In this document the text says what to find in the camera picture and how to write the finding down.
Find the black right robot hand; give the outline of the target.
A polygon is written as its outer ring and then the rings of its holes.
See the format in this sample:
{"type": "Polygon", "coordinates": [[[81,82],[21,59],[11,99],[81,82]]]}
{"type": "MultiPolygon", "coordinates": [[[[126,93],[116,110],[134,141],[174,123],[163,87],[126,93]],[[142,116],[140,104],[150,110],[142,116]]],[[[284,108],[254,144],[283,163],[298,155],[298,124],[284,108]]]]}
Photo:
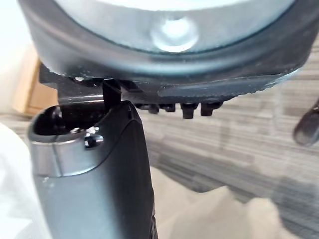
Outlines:
{"type": "Polygon", "coordinates": [[[307,61],[316,0],[21,0],[58,105],[28,128],[33,178],[55,239],[155,239],[137,109],[209,117],[307,61]]]}

